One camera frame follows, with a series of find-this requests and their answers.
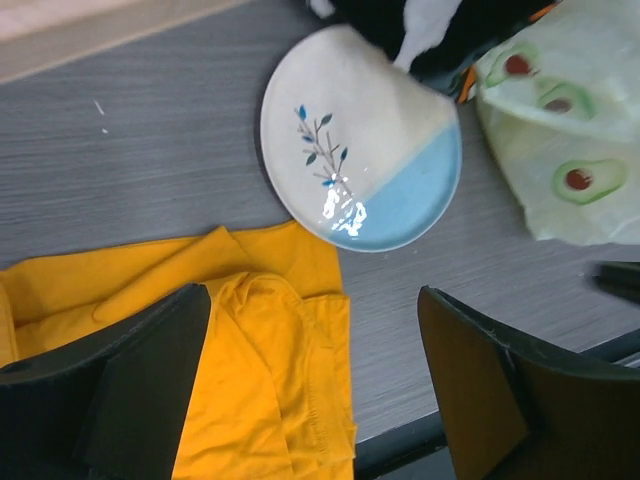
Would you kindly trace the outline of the cream and blue ceramic plate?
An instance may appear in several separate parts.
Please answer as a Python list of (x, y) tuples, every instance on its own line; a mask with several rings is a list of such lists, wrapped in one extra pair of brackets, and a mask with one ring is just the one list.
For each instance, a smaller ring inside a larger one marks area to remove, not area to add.
[(428, 231), (458, 186), (453, 102), (394, 68), (351, 27), (296, 44), (264, 93), (259, 144), (280, 201), (338, 247), (384, 252)]

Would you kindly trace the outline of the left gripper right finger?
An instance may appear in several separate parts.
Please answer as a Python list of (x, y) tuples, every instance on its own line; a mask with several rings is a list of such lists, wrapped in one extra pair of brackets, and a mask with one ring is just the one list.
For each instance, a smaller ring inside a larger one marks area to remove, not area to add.
[(421, 289), (417, 314), (457, 478), (638, 478), (638, 369), (560, 348), (438, 289)]

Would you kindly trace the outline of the green avocado print plastic bag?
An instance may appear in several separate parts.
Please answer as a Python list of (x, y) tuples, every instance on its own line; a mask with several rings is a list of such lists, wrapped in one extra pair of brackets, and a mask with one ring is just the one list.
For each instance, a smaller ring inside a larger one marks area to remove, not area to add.
[(639, 241), (639, 5), (563, 1), (475, 65), (489, 146), (539, 240)]

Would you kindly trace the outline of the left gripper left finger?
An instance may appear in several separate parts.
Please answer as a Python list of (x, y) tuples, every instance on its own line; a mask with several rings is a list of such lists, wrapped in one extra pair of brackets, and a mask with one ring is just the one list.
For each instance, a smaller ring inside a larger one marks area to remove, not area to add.
[(202, 285), (1, 370), (4, 479), (169, 479), (210, 313)]

